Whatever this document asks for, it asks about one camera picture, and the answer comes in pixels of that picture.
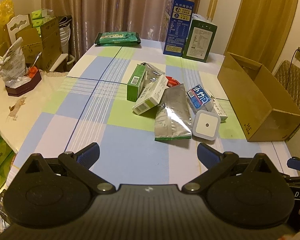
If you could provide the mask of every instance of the silver foil packet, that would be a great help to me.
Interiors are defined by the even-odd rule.
[[[158,105],[154,140],[191,138],[191,116],[184,84],[166,88]]]
[[[143,87],[146,87],[151,82],[155,82],[162,74],[164,74],[163,71],[161,71],[160,69],[156,68],[155,66],[149,63],[144,62],[141,65],[146,66],[146,79],[143,84]]]

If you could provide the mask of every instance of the silver foil bag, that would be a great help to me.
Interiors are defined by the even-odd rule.
[[[184,84],[166,88],[155,117],[156,141],[191,138],[191,116]]]

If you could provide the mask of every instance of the power cord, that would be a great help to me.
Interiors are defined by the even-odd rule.
[[[286,90],[287,90],[288,84],[289,84],[290,70],[291,70],[292,60],[293,60],[293,58],[294,58],[294,55],[297,53],[297,51],[300,52],[300,49],[296,49],[296,51],[293,53],[292,59],[291,59],[291,61],[290,61],[290,67],[289,67],[289,70],[288,70],[288,81],[287,81],[287,84],[286,84]]]

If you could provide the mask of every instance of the open cardboard box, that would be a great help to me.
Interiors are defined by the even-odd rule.
[[[39,52],[42,52],[36,67],[49,71],[62,53],[58,18],[54,18],[40,26],[41,37],[36,28],[25,28],[16,33],[16,38],[22,37],[21,44],[26,63],[33,64]]]
[[[227,52],[218,80],[247,141],[283,141],[300,124],[300,109],[261,63]]]

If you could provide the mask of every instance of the orange item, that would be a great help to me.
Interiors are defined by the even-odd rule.
[[[168,84],[167,84],[168,87],[174,87],[180,85],[180,82],[174,79],[173,77],[166,76],[166,78],[168,79]]]
[[[34,66],[29,68],[29,78],[33,78],[37,72],[38,72],[37,67]]]

